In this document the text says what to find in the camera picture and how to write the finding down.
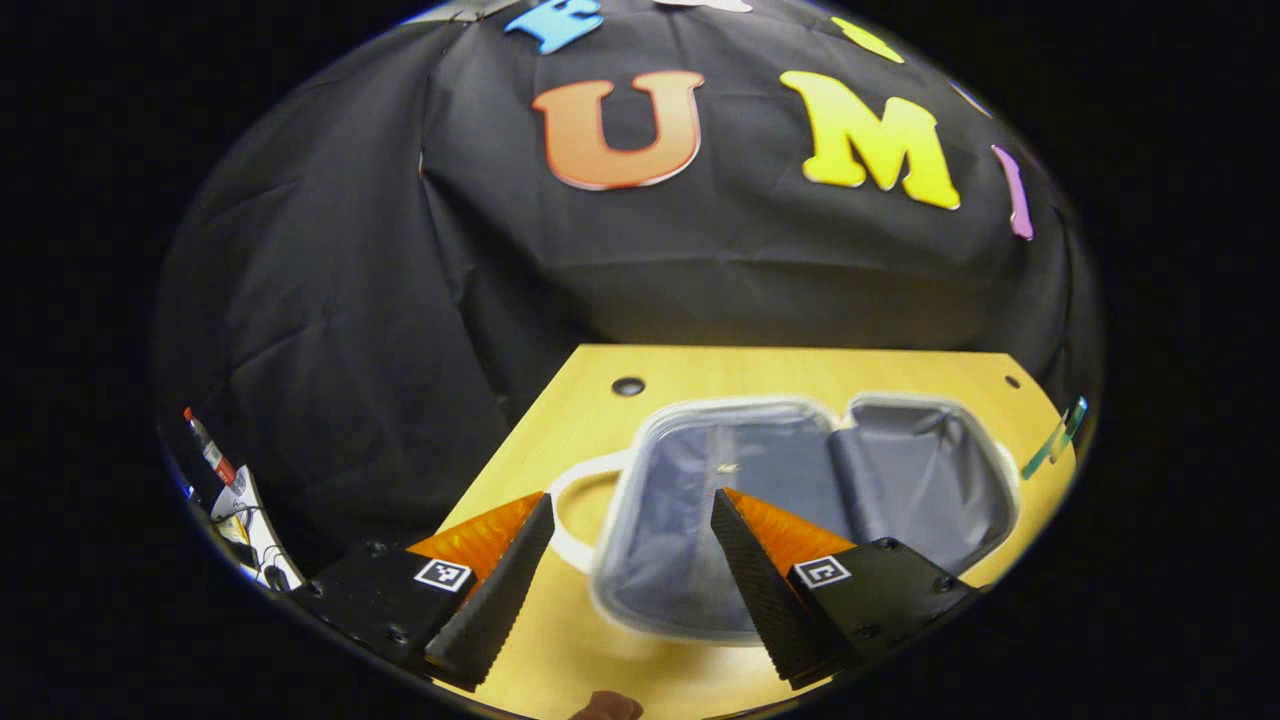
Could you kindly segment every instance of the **cable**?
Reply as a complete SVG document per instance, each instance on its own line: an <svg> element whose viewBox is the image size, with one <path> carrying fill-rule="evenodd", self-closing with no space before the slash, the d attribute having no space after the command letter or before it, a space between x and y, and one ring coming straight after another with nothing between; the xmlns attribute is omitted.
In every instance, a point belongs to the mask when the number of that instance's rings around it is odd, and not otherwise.
<svg viewBox="0 0 1280 720"><path fill-rule="evenodd" d="M271 566L269 569L270 570L275 570L279 574L280 583L284 587L283 588L275 587L275 580L271 578L270 574L268 574L268 577L266 577L266 587L269 587L269 588L271 588L273 591L276 591L276 592L285 592L287 593L287 592L291 591L291 588L289 588L289 575L284 570L280 570L280 566L276 565L276 562L279 562L282 557L284 557L284 551L278 551L275 553L275 557L271 559Z"/></svg>
<svg viewBox="0 0 1280 720"><path fill-rule="evenodd" d="M257 583L257 582L260 582L262 579L262 566L268 564L266 562L266 553L271 552L273 547L276 548L276 551L275 551L275 560L271 561L271 568L276 568L275 562L280 559L282 555L284 555L284 550L282 550L278 543L266 546L262 550L262 555L257 560L257 573L253 575L253 582L255 583Z"/></svg>
<svg viewBox="0 0 1280 720"><path fill-rule="evenodd" d="M265 507L262 507L261 505L244 505L237 507L236 510L232 510L230 512L227 512L225 515L219 515L218 518L210 518L210 520L212 520L214 523L221 523L223 520L227 520L232 515L238 515L241 512L244 512L246 510L265 510Z"/></svg>

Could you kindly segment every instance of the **finger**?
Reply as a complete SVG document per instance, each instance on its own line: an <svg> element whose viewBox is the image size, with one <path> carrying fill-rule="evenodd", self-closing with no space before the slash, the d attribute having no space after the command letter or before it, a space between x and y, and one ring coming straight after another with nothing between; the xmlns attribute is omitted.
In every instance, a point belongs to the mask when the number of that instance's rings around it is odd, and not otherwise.
<svg viewBox="0 0 1280 720"><path fill-rule="evenodd" d="M639 702L613 691L595 691L586 708L612 720L636 720L644 712Z"/></svg>

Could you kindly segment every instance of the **green clip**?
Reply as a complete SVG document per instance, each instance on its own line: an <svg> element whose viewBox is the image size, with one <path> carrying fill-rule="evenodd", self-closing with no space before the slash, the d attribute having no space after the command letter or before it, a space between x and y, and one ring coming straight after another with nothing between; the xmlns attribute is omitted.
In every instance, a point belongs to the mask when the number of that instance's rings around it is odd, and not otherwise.
<svg viewBox="0 0 1280 720"><path fill-rule="evenodd" d="M1062 414L1062 419L1053 425L1053 432L1050 433L1048 439L1044 441L1044 445L1036 451L1036 455L1033 455L1027 462L1027 466L1023 468L1024 480L1032 479L1032 475L1036 474L1036 470L1039 470L1039 466L1044 462L1046 457L1050 459L1050 462L1057 461L1059 455L1066 450L1068 443L1070 443L1071 438L1075 437L1075 430L1080 429L1080 421L1084 420L1084 414L1088 410L1089 402L1084 400L1084 396L1080 396L1080 398L1075 401L1075 407Z"/></svg>

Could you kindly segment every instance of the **wooden table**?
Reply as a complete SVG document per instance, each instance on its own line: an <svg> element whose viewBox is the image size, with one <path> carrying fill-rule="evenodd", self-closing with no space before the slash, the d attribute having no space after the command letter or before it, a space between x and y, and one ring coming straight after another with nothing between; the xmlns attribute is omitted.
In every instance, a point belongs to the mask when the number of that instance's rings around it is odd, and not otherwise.
<svg viewBox="0 0 1280 720"><path fill-rule="evenodd" d="M640 395L612 391L639 377ZM1014 378L1020 387L1006 380ZM1007 355L584 345L532 405L458 501L440 529L517 497L547 489L568 468L628 447L655 410L686 400L746 395L804 395L844 414L865 391L954 398L1012 455L1019 468L1061 419L1030 375ZM1010 538L961 579L998 579L1048 521L1075 469L1070 447L1020 482L1018 524ZM580 484L558 503L564 528L594 544L616 475ZM567 720L593 691L612 689L645 707L646 720L696 720L783 701L763 647L703 647L616 628L588 596L588 579L548 548L529 597L488 680L466 693L493 707L543 720Z"/></svg>

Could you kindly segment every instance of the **transparent lid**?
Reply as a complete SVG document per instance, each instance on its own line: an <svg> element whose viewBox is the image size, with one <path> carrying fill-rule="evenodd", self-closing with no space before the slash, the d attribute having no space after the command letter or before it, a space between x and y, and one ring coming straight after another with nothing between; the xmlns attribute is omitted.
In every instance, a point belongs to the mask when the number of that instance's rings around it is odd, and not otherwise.
<svg viewBox="0 0 1280 720"><path fill-rule="evenodd" d="M691 641L759 637L710 530L731 487L850 537L827 452L833 420L804 401L691 409L649 427L598 546L596 602L627 625Z"/></svg>

